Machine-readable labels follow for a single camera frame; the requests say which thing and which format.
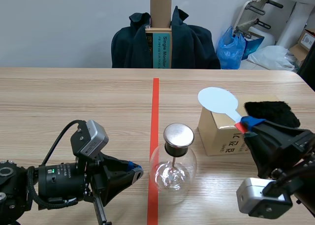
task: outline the metal bottle cap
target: metal bottle cap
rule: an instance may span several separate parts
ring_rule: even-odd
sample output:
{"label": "metal bottle cap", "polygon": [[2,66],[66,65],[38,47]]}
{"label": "metal bottle cap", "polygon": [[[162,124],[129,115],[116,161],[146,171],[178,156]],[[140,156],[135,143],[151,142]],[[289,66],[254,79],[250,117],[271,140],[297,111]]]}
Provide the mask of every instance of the metal bottle cap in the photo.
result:
{"label": "metal bottle cap", "polygon": [[194,134],[190,127],[182,123],[168,125],[163,134],[165,150],[173,157],[181,157],[188,151],[188,146],[193,143]]}

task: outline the table surface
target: table surface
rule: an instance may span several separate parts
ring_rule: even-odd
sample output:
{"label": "table surface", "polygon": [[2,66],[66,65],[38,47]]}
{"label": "table surface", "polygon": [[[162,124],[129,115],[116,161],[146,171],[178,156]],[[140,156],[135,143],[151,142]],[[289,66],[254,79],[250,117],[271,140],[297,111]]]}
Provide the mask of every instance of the table surface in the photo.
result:
{"label": "table surface", "polygon": [[[114,225],[147,222],[148,172],[153,78],[160,78],[159,143],[165,127],[189,125],[197,161],[196,180],[184,202],[159,206],[159,224],[166,225],[295,225],[314,219],[303,205],[276,221],[250,218],[238,210],[236,190],[257,170],[250,155],[205,155],[197,125],[201,105],[197,94],[216,86],[234,94],[275,94],[286,101],[302,128],[315,131],[315,94],[296,74],[287,71],[0,68],[0,160],[28,167],[42,162],[66,124],[94,119],[110,141],[105,154],[143,166],[145,175],[105,208]],[[49,163],[73,162],[70,136],[64,136]],[[80,202],[62,210],[25,213],[22,225],[95,225],[93,205]]]}

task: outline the black fuzzy object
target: black fuzzy object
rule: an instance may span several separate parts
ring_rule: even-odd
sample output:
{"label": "black fuzzy object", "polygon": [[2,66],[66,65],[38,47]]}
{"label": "black fuzzy object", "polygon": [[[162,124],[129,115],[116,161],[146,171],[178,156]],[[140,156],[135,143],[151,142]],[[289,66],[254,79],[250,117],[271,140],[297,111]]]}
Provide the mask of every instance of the black fuzzy object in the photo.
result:
{"label": "black fuzzy object", "polygon": [[291,112],[287,103],[281,101],[247,102],[244,107],[249,116],[266,119],[290,128],[300,127],[300,120]]}

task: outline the clear glass flask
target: clear glass flask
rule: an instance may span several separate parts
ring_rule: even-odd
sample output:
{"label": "clear glass flask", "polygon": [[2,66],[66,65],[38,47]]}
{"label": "clear glass flask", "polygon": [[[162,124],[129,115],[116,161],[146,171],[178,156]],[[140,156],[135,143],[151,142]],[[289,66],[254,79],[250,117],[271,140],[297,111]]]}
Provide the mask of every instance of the clear glass flask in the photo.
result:
{"label": "clear glass flask", "polygon": [[174,204],[185,199],[194,182],[197,160],[192,149],[194,134],[190,127],[173,123],[163,134],[165,144],[150,158],[150,180],[159,191],[159,203]]}

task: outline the silver lid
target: silver lid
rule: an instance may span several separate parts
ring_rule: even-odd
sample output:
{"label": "silver lid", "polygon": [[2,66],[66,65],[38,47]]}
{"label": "silver lid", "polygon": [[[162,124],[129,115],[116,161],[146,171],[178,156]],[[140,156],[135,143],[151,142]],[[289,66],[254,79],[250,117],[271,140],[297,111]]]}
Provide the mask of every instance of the silver lid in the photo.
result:
{"label": "silver lid", "polygon": [[187,148],[194,140],[192,129],[182,123],[168,125],[164,130],[163,137],[169,146],[174,148]]}

